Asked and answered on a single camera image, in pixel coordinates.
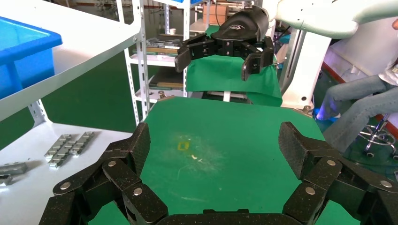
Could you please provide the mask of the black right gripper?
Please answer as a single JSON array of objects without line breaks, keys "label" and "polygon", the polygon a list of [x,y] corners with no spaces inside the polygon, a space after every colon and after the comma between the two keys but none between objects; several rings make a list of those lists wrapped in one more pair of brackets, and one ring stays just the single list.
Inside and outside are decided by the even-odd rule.
[{"label": "black right gripper", "polygon": [[192,60],[211,55],[240,57],[242,80],[274,63],[274,44],[271,37],[265,37],[269,19],[266,11],[258,6],[245,8],[228,18],[212,33],[196,35],[182,42],[175,57],[176,72],[183,72]]}]

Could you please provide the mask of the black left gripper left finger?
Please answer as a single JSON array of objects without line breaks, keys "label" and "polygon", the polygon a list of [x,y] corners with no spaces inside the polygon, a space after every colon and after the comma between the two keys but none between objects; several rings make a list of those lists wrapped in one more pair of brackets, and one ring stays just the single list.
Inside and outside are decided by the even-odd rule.
[{"label": "black left gripper left finger", "polygon": [[53,188],[42,225],[86,225],[108,203],[115,203],[131,225],[154,225],[168,216],[166,204],[142,182],[150,150],[148,124],[108,145],[99,159]]}]

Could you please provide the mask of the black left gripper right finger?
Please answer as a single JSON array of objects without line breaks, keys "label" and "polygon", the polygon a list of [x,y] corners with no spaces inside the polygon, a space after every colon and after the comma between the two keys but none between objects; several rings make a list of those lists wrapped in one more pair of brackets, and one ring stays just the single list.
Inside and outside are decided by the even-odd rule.
[{"label": "black left gripper right finger", "polygon": [[397,224],[398,187],[392,181],[345,159],[325,141],[302,135],[291,122],[281,123],[278,144],[301,181],[283,214],[313,225],[332,201],[362,225]]}]

